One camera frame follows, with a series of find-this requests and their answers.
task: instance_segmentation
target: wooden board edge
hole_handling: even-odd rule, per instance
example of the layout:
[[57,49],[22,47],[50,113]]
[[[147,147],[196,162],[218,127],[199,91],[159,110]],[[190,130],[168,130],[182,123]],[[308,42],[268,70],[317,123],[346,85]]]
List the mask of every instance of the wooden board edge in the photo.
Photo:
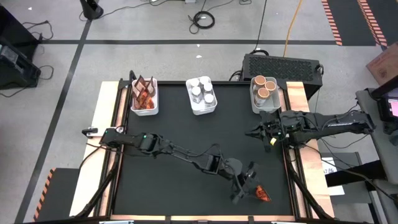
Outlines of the wooden board edge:
[[[93,122],[91,124],[92,126],[98,128],[110,126],[115,99],[118,92],[118,85],[119,82],[102,82],[93,116]],[[87,140],[87,143],[98,145],[100,139],[100,137],[95,137]],[[84,158],[94,150],[94,147],[86,146]],[[81,168],[69,213],[70,216],[77,215],[82,211],[98,189],[104,157],[105,151],[98,150],[89,159],[87,159],[85,165]]]
[[[255,222],[269,221],[294,221],[291,215],[253,215]],[[150,216],[150,215],[111,215],[111,220],[146,220],[146,221],[164,221],[166,216]],[[219,222],[247,222],[247,215],[174,215],[171,216],[172,221],[219,221]]]
[[[310,112],[307,96],[305,95],[304,84],[302,82],[286,82],[286,86],[291,109],[295,111]],[[314,139],[307,144],[318,149],[318,143]],[[309,147],[303,147],[300,149],[300,156],[302,158],[307,189],[322,209],[324,209],[324,211],[331,217],[334,217],[335,214],[331,204],[326,178],[323,173],[322,160],[319,153]],[[317,218],[317,214],[315,214],[313,210],[312,215],[314,218]]]
[[[124,107],[126,105],[125,104],[126,98],[127,98],[127,88],[123,88],[121,96],[120,96],[120,104],[119,104],[118,115],[117,115],[118,118],[116,119],[116,124],[115,124],[116,127],[122,125],[123,111],[124,111]],[[109,155],[107,173],[111,170],[111,168],[113,166],[115,155],[116,155],[115,152],[111,152],[111,154]],[[99,208],[100,216],[106,215],[106,208],[108,207],[108,199],[109,199],[109,191],[110,190],[111,190],[111,183],[108,184],[108,186],[106,187],[104,194],[102,196],[101,207]]]

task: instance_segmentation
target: cardboard box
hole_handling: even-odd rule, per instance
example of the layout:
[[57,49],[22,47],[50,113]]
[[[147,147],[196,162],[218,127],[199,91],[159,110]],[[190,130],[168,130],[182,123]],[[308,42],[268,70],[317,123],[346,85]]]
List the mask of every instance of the cardboard box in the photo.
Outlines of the cardboard box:
[[376,81],[383,85],[398,75],[398,42],[369,62],[366,67]]

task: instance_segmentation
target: yellow cable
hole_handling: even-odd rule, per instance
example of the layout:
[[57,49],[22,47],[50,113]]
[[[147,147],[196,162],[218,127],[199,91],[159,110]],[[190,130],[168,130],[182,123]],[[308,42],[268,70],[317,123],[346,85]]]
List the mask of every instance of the yellow cable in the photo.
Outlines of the yellow cable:
[[284,56],[283,56],[283,57],[285,57],[285,54],[286,54],[286,47],[287,47],[287,42],[289,41],[290,31],[292,30],[294,20],[296,20],[296,16],[297,16],[297,13],[298,13],[298,11],[299,11],[299,9],[300,9],[301,3],[303,3],[303,0],[300,0],[300,2],[298,3],[298,6],[297,6],[297,8],[296,8],[296,11],[294,12],[294,16],[293,16],[292,22],[290,23],[289,31],[287,31],[287,37],[286,37],[285,50],[284,50]]

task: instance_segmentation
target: orange object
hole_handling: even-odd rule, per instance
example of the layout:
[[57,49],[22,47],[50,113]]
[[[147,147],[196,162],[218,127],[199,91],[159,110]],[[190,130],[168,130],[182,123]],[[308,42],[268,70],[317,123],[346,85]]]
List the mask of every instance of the orange object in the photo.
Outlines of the orange object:
[[258,199],[263,200],[265,202],[270,202],[271,201],[271,199],[268,196],[267,192],[260,185],[257,186],[256,196],[257,196]]

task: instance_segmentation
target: gray floor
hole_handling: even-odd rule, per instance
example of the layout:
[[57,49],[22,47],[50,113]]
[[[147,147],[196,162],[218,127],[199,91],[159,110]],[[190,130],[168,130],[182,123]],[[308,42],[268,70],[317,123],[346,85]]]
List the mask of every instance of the gray floor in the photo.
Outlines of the gray floor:
[[[208,1],[205,9],[226,1]],[[69,0],[0,0],[20,22],[49,20],[55,40],[78,40],[85,22],[78,19],[81,6]],[[134,6],[140,0],[101,0],[105,12],[122,6]],[[187,15],[194,15],[203,1],[197,4],[167,2],[159,7],[142,6],[115,12],[90,27],[87,39],[108,40],[170,40],[170,39],[249,39],[257,38],[263,0],[240,6],[238,1],[211,12],[216,25],[201,30],[198,35],[188,32]],[[292,19],[296,1],[269,1],[264,17],[261,39],[284,40]],[[36,30],[50,35],[46,26]],[[306,0],[296,18],[290,36],[292,40],[333,40],[321,1]],[[80,131],[91,124],[102,81],[127,78],[130,69],[145,77],[159,80],[186,80],[208,75],[213,80],[227,80],[241,68],[243,55],[253,45],[84,45],[70,85],[52,142],[39,176],[25,222],[31,221],[45,178],[53,167],[80,165],[86,139]],[[260,45],[271,55],[282,56],[283,45]],[[0,97],[0,217],[2,223],[15,220],[19,205],[49,128],[52,115],[72,58],[75,44],[41,45],[34,58],[36,65],[52,65],[54,78],[41,80],[38,87],[25,90],[12,98]],[[340,47],[337,45],[289,45],[287,57],[319,60],[325,66],[324,86],[320,92],[317,111],[344,113],[355,104],[355,91],[377,87],[365,65],[381,53],[380,47]],[[310,100],[315,109],[316,97]],[[331,144],[344,146],[360,136],[340,134],[328,138]],[[327,149],[319,143],[320,150]],[[363,162],[377,159],[370,138],[345,149],[358,151]],[[335,205],[336,216],[342,220],[373,222],[363,205]]]

